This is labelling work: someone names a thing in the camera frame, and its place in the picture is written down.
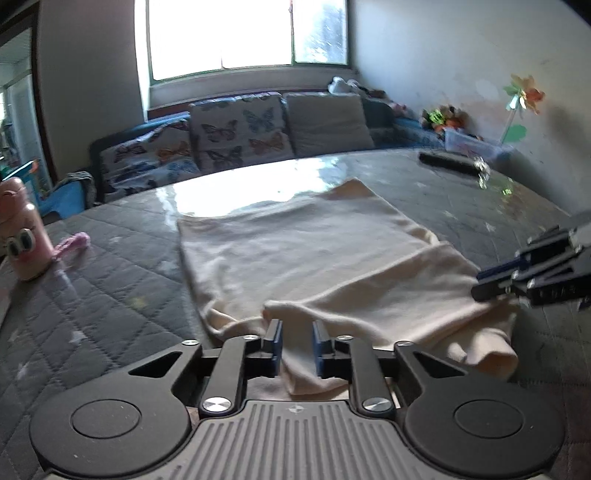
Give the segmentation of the plain beige cushion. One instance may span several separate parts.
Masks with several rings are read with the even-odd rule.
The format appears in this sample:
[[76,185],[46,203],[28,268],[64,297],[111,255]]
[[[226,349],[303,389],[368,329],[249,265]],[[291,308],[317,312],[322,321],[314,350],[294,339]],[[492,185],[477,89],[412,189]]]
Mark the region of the plain beige cushion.
[[298,157],[375,148],[359,95],[289,93],[283,100]]

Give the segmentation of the green orange plush toys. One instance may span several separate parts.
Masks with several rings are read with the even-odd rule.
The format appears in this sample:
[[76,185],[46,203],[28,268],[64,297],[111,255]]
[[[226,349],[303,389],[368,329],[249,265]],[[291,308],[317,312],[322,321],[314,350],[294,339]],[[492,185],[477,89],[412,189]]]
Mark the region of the green orange plush toys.
[[441,105],[438,108],[424,110],[419,119],[423,129],[443,133],[445,129],[463,129],[468,120],[468,114],[453,105]]

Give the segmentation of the window with frame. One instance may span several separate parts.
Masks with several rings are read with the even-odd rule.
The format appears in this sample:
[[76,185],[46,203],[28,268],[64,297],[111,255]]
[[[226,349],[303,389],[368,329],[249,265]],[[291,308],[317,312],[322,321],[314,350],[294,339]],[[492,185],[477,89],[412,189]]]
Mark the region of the window with frame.
[[221,74],[349,66],[348,1],[136,1],[151,85]]

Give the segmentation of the blue sofa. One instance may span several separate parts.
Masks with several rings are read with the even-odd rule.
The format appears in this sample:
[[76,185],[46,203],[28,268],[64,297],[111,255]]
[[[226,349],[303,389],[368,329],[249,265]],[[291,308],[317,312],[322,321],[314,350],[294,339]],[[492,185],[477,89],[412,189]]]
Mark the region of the blue sofa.
[[[270,95],[273,95],[273,92],[257,92],[235,97],[206,99],[194,102],[193,104],[185,103],[164,107],[164,115],[149,114],[149,120],[147,122],[91,142],[87,149],[86,165],[72,170],[69,172],[69,175],[73,177],[78,172],[87,172],[92,178],[92,185],[95,187],[96,197],[94,202],[96,204],[103,203],[103,171],[100,154],[108,148],[115,147],[125,141],[134,142],[141,135],[153,133],[167,123],[175,123],[180,120],[188,121],[189,111],[192,106],[205,106],[209,108],[212,104],[218,103],[219,107],[224,107],[228,106],[232,100],[252,100],[254,97],[260,97],[264,100],[270,97]],[[437,133],[433,130],[423,129],[417,120],[396,114],[394,108],[388,106],[386,102],[378,99],[363,99],[362,104],[363,114],[365,114],[370,135],[372,135],[377,149],[444,147],[445,134],[443,132]],[[83,185],[85,191],[89,191],[92,185],[88,183],[84,176],[81,177],[81,180],[85,181]]]

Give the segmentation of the grey blanket on sofa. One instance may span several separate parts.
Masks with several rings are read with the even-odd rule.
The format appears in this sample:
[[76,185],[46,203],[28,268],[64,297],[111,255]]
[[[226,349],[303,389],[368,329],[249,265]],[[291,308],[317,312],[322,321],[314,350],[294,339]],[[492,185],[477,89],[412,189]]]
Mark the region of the grey blanket on sofa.
[[78,183],[82,188],[85,208],[94,207],[97,201],[97,188],[92,174],[85,170],[70,172],[55,184],[53,190],[57,191],[71,183]]

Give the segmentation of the left butterfly cushion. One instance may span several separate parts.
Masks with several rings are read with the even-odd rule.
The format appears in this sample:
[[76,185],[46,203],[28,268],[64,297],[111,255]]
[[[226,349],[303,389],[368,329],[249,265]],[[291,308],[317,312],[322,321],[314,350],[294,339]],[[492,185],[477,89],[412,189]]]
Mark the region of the left butterfly cushion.
[[103,150],[100,171],[105,202],[200,176],[188,120],[168,121]]

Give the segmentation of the translucent storage box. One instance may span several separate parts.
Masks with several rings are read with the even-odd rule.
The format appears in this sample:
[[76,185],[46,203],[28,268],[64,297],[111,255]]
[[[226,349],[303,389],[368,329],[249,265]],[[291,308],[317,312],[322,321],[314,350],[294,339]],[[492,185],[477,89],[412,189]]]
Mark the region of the translucent storage box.
[[480,140],[453,128],[445,129],[445,148],[453,153],[481,157],[490,164],[509,158],[513,150],[511,145]]

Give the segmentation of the white plush toy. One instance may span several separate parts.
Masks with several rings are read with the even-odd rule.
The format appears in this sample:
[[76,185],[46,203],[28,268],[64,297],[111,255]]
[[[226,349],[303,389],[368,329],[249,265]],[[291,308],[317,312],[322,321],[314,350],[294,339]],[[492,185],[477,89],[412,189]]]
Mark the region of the white plush toy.
[[345,80],[342,77],[335,76],[328,85],[328,91],[332,95],[349,95],[355,94],[363,98],[369,97],[369,90],[363,87],[355,79]]

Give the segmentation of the pink fluffy hair band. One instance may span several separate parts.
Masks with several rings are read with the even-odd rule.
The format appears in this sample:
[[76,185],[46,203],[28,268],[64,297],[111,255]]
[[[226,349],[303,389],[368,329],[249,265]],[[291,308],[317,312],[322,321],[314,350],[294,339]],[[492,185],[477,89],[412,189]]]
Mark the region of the pink fluffy hair band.
[[87,233],[78,232],[65,238],[54,247],[52,259],[58,261],[72,252],[86,249],[90,243],[90,237]]

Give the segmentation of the cream knit garment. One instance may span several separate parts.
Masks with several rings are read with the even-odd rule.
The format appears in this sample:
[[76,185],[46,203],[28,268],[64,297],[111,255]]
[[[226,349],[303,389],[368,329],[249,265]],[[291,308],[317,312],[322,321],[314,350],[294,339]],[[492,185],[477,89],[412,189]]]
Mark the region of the cream knit garment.
[[228,340],[283,324],[280,374],[250,380],[249,397],[345,397],[345,382],[315,371],[315,321],[380,349],[408,340],[502,380],[517,369],[515,303],[475,301],[477,267],[359,180],[177,226],[211,335]]

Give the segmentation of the colourful paper pinwheel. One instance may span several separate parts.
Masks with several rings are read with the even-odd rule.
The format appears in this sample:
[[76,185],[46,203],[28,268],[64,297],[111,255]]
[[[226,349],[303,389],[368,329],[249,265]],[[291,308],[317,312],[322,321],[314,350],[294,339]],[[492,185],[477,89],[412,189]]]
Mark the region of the colourful paper pinwheel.
[[524,114],[530,112],[538,115],[539,104],[544,101],[546,94],[538,88],[533,76],[521,77],[516,74],[511,75],[510,83],[503,90],[509,96],[506,105],[508,117],[499,143],[514,144],[528,134],[528,128],[523,124]]

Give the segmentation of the grey quilted star table cover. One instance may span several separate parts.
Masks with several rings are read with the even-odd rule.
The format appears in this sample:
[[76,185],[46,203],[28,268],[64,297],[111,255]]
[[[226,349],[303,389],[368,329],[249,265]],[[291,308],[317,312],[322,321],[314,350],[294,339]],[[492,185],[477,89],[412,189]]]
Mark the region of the grey quilted star table cover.
[[42,277],[3,267],[1,475],[39,479],[29,420],[46,399],[184,339],[211,344],[179,264],[176,221],[322,192],[360,179],[481,267],[504,262],[566,213],[500,173],[485,185],[381,150],[223,171],[111,202],[48,226],[54,241],[85,232],[88,249]]

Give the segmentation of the pink cartoon water bottle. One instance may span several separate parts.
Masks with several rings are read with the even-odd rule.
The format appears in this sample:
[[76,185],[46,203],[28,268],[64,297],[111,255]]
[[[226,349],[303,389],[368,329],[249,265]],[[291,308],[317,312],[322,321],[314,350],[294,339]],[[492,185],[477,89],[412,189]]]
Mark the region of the pink cartoon water bottle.
[[38,277],[52,262],[53,245],[18,177],[1,182],[1,247],[22,281]]

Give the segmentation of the middle butterfly cushion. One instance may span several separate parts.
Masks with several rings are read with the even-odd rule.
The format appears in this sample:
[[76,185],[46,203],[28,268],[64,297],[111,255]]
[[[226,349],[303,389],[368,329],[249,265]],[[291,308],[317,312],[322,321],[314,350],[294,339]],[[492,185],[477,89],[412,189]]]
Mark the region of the middle butterfly cushion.
[[280,93],[200,101],[189,113],[204,174],[294,158]]

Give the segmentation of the black remote control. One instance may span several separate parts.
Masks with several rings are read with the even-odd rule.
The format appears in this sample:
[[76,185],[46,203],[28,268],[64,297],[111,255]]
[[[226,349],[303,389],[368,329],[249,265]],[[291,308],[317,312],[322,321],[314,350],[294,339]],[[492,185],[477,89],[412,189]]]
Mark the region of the black remote control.
[[420,151],[418,159],[426,165],[465,175],[479,176],[482,173],[475,160],[445,151]]

